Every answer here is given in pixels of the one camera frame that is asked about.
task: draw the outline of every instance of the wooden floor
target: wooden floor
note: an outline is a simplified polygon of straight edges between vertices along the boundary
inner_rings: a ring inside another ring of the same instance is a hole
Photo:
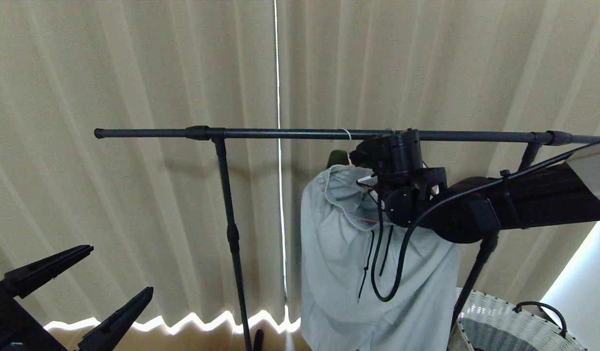
[[[77,331],[51,329],[50,333],[66,349],[74,350],[78,348],[77,343],[90,329],[92,327]],[[264,351],[311,350],[300,335],[300,330],[278,334],[268,322],[262,321],[251,328],[253,340],[257,329],[263,329],[265,333]],[[165,326],[146,332],[131,328],[115,348],[116,351],[240,351],[244,349],[243,335],[233,334],[227,324],[220,325],[213,331],[201,331],[191,323],[184,325],[175,335],[170,335]]]

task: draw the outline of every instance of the black cable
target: black cable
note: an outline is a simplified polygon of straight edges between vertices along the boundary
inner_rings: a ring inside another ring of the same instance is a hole
[[[527,174],[534,173],[536,171],[540,171],[541,169],[551,166],[552,164],[555,164],[562,160],[566,160],[571,155],[576,153],[576,151],[579,151],[581,149],[585,149],[587,147],[591,147],[591,146],[594,146],[597,144],[600,144],[600,141],[594,142],[592,144],[588,144],[585,146],[577,147],[571,151],[567,151],[566,153],[560,154],[556,157],[548,158],[547,160],[544,160],[543,162],[539,162],[534,166],[524,169],[523,171],[519,171],[517,173],[512,173],[512,174],[507,175],[508,180],[519,178],[519,177],[525,176]],[[415,228],[417,228],[419,226],[419,224],[421,224],[421,222],[426,217],[428,217],[428,215],[430,215],[431,213],[436,211],[437,208],[447,204],[448,202],[452,202],[458,198],[465,197],[465,196],[475,193],[477,191],[481,191],[481,190],[487,189],[489,187],[496,186],[498,184],[501,184],[501,182],[503,182],[503,178],[498,178],[487,184],[483,184],[481,186],[469,189],[467,191],[463,191],[462,193],[458,193],[458,194],[452,195],[448,198],[444,198],[443,200],[441,200],[441,201],[437,202],[436,204],[432,205],[431,207],[429,207],[429,209],[427,209],[426,211],[423,211],[422,214],[420,214],[417,218],[415,218],[415,220],[411,223],[411,225],[406,230],[406,233],[404,234],[402,245],[400,246],[400,257],[398,258],[398,268],[396,269],[396,279],[394,281],[394,284],[393,284],[393,287],[391,288],[390,293],[385,297],[383,297],[380,294],[380,292],[378,291],[378,288],[376,287],[376,278],[375,278],[375,274],[374,274],[374,267],[372,267],[372,274],[371,274],[372,287],[374,288],[374,293],[376,293],[376,297],[378,297],[378,300],[380,300],[382,302],[388,302],[398,292],[398,288],[400,288],[400,280],[402,279],[402,271],[403,271],[403,263],[404,263],[404,256],[406,253],[406,247],[408,245],[409,240],[411,239],[411,235],[413,234],[413,231],[415,230]],[[380,247],[380,237],[378,237],[378,247]],[[374,265],[375,264],[376,264],[376,254],[374,254]]]
[[[387,254],[389,253],[389,246],[391,245],[391,236],[393,235],[393,227],[395,225],[391,225],[391,229],[389,229],[389,238],[387,239],[387,249],[384,251],[384,258],[382,259],[382,266],[380,267],[379,277],[382,277],[382,271],[384,271],[384,264],[387,262]]]
[[[367,254],[367,263],[365,264],[365,268],[363,269],[363,280],[360,282],[360,289],[359,289],[359,297],[358,300],[360,300],[360,293],[363,291],[363,285],[365,285],[365,278],[367,278],[367,269],[369,269],[369,258],[372,255],[372,247],[374,247],[374,231],[372,231],[372,242],[371,244],[369,244],[369,253]]]

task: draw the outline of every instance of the black metal clothes rack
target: black metal clothes rack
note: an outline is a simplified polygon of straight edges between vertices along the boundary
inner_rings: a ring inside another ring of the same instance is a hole
[[[257,331],[255,344],[253,345],[248,327],[246,311],[246,300],[244,298],[244,284],[241,272],[240,259],[240,233],[235,224],[233,213],[233,200],[231,196],[231,184],[229,181],[228,164],[226,162],[227,138],[285,138],[285,139],[353,139],[365,140],[368,138],[382,136],[394,131],[385,130],[345,130],[345,129],[238,129],[238,128],[212,128],[208,126],[193,126],[184,129],[95,129],[97,138],[113,137],[175,137],[190,138],[193,140],[211,140],[216,147],[218,164],[220,167],[220,178],[222,182],[222,193],[224,195],[224,208],[228,222],[226,237],[228,239],[231,256],[233,258],[233,269],[235,270],[235,283],[237,285],[238,298],[240,302],[241,322],[244,329],[244,341],[247,351],[260,351],[262,349],[263,332]],[[541,146],[559,146],[566,144],[590,144],[600,141],[600,136],[572,135],[559,131],[547,132],[470,132],[470,131],[419,131],[419,139],[425,141],[467,141],[467,142],[521,142],[527,143],[527,147],[521,158],[519,170],[529,167],[536,157]],[[497,237],[484,239],[480,243],[480,251],[467,281],[459,295],[452,322],[460,314],[467,297],[474,287],[481,269],[487,262],[490,254],[497,246]]]

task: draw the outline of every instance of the horizontal rod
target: horizontal rod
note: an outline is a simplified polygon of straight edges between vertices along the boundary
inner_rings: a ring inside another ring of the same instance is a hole
[[[392,133],[388,130],[344,129],[242,129],[209,128],[195,126],[185,129],[95,129],[97,138],[107,137],[184,137],[197,140],[222,138],[288,138],[288,139],[353,139],[364,140]],[[465,131],[419,131],[420,140],[428,141],[476,141],[476,142],[532,142],[543,145],[565,145],[572,142],[590,144],[600,136],[574,136],[569,133],[549,132],[465,132]]]

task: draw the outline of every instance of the black drawstring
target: black drawstring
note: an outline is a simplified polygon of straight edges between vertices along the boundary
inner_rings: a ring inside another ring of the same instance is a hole
[[[374,247],[374,231],[372,231],[372,242],[369,244],[369,253],[367,254],[367,264],[365,264],[365,268],[363,269],[363,281],[360,283],[359,289],[359,297],[357,302],[360,301],[360,293],[363,291],[363,285],[365,284],[365,278],[367,278],[367,270],[369,269],[369,257],[372,255],[372,247]]]
[[[391,244],[391,235],[393,234],[393,225],[391,225],[391,229],[389,229],[389,238],[387,239],[387,249],[384,251],[384,258],[382,259],[382,267],[380,267],[379,277],[382,277],[382,271],[384,271],[384,264],[387,262],[387,254],[389,253],[389,244]]]

